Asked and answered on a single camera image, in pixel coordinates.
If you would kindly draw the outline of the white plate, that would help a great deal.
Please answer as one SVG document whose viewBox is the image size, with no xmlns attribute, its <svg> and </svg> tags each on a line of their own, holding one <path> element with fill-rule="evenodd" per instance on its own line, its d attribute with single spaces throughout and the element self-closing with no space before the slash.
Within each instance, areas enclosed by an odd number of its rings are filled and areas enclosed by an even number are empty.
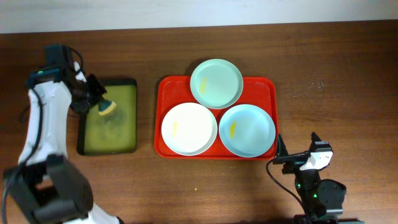
<svg viewBox="0 0 398 224">
<path fill-rule="evenodd" d="M 197 156 L 215 142 L 218 125 L 213 113 L 198 103 L 181 103 L 170 109 L 161 123 L 165 145 L 181 156 Z"/>
</svg>

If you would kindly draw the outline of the green yellow sponge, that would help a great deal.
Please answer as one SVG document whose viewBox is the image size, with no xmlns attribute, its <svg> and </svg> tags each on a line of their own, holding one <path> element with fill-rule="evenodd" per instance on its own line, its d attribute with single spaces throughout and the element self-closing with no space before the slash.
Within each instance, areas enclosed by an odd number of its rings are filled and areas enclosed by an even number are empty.
<svg viewBox="0 0 398 224">
<path fill-rule="evenodd" d="M 102 99 L 98 103 L 98 113 L 100 116 L 111 114 L 117 107 L 114 101 Z"/>
</svg>

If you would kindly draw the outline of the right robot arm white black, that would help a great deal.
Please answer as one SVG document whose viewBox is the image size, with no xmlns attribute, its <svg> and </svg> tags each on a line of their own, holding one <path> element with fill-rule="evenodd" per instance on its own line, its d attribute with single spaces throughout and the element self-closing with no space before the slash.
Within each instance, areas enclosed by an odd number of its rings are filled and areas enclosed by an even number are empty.
<svg viewBox="0 0 398 224">
<path fill-rule="evenodd" d="M 322 179 L 320 171 L 330 165 L 333 150 L 327 141 L 316 133 L 311 134 L 308 150 L 289 154 L 282 136 L 277 137 L 277 149 L 273 159 L 266 164 L 269 177 L 284 191 L 293 196 L 303 210 L 302 215 L 295 215 L 293 223 L 362 223 L 358 219 L 339 219 L 343 213 L 346 186 L 332 179 Z M 284 175 L 295 176 L 294 194 L 284 187 L 269 170 L 270 164 L 282 164 Z"/>
</svg>

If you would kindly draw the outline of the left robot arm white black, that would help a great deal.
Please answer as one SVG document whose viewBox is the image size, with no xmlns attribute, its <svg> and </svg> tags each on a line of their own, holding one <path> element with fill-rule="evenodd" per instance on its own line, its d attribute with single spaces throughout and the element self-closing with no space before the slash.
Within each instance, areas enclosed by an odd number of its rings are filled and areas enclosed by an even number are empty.
<svg viewBox="0 0 398 224">
<path fill-rule="evenodd" d="M 10 195 L 29 223 L 122 223 L 93 199 L 90 183 L 67 158 L 67 116 L 74 103 L 88 111 L 105 89 L 93 76 L 60 68 L 32 72 L 27 139 L 18 164 L 4 173 Z"/>
</svg>

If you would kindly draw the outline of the mint green plate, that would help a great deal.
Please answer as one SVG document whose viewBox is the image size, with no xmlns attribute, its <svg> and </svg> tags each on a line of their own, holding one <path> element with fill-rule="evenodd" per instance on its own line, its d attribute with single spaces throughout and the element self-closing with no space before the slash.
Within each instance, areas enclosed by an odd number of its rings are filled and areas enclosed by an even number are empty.
<svg viewBox="0 0 398 224">
<path fill-rule="evenodd" d="M 231 62 L 219 58 L 205 60 L 190 77 L 190 90 L 199 104 L 223 109 L 240 98 L 244 88 L 243 76 Z"/>
</svg>

